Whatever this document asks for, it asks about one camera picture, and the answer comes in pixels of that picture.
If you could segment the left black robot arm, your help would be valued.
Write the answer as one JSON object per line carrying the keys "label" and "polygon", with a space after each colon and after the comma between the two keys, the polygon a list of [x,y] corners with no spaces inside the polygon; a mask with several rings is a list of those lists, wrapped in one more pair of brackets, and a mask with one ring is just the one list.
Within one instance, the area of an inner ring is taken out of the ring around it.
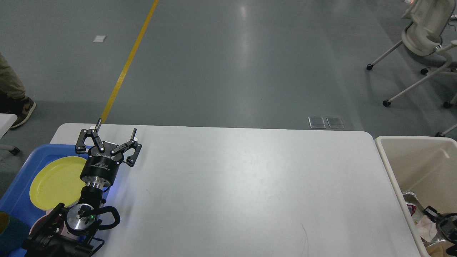
{"label": "left black robot arm", "polygon": [[59,203],[45,216],[22,244],[26,257],[91,257],[105,243],[96,233],[120,223],[117,209],[105,205],[104,193],[113,186],[122,163],[135,165],[142,145],[136,128],[126,143],[102,141],[101,123],[99,119],[94,128],[81,130],[75,144],[75,153],[88,156],[80,175],[85,185],[79,200],[68,208]]}

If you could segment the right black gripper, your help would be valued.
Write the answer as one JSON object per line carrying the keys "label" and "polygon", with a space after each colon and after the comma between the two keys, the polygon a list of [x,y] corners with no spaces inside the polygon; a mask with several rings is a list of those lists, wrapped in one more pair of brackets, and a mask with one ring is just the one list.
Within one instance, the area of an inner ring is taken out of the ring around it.
{"label": "right black gripper", "polygon": [[430,221],[436,223],[440,237],[446,241],[457,244],[457,213],[441,214],[431,206],[427,206],[423,213]]}

